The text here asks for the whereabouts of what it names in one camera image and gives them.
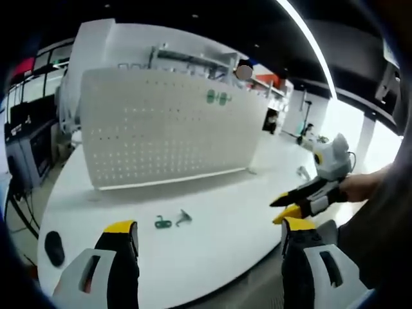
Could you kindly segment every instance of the orange object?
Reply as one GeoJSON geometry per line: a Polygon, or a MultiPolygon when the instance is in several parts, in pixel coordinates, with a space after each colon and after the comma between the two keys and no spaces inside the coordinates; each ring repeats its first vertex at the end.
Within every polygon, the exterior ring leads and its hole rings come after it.
{"type": "Polygon", "coordinates": [[[270,84],[270,82],[273,80],[274,87],[276,87],[277,89],[280,89],[281,87],[281,79],[276,74],[256,75],[256,79],[266,84],[270,84]]]}

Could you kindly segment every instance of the human hand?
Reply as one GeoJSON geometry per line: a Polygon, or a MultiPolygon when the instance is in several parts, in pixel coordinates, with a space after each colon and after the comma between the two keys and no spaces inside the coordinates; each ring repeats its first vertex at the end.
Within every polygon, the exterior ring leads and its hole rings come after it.
{"type": "Polygon", "coordinates": [[[377,183],[371,174],[358,174],[346,177],[339,188],[348,196],[348,201],[364,201],[371,197],[377,183]]]}

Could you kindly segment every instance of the black computer mouse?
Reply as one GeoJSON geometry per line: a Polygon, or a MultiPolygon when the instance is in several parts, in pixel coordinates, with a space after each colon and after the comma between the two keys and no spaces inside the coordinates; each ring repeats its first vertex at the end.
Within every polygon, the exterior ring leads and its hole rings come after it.
{"type": "Polygon", "coordinates": [[[60,238],[58,232],[53,230],[47,233],[46,239],[44,240],[44,249],[53,266],[62,266],[64,262],[64,250],[62,246],[62,239],[60,238]]]}

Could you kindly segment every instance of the desk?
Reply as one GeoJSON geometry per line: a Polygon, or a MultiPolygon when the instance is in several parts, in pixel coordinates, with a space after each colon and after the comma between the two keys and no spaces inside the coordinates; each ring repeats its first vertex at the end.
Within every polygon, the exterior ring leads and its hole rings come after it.
{"type": "Polygon", "coordinates": [[[262,132],[247,171],[189,182],[96,191],[78,146],[50,195],[37,251],[42,290],[52,295],[63,269],[85,248],[93,248],[103,230],[122,220],[138,222],[141,309],[170,308],[226,285],[268,254],[281,239],[272,219],[282,209],[270,202],[303,183],[296,169],[312,162],[293,142],[262,132]],[[157,215],[176,222],[180,209],[190,224],[157,230],[157,215]],[[61,268],[44,251],[45,235],[56,230],[66,260],[61,268]]]}

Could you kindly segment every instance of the white pegboard panel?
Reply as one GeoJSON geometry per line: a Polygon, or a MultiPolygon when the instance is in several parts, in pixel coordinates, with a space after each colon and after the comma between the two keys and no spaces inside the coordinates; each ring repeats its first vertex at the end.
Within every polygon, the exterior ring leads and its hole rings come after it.
{"type": "Polygon", "coordinates": [[[80,117],[91,182],[115,189],[244,169],[266,110],[263,97],[201,77],[86,71],[80,117]]]}

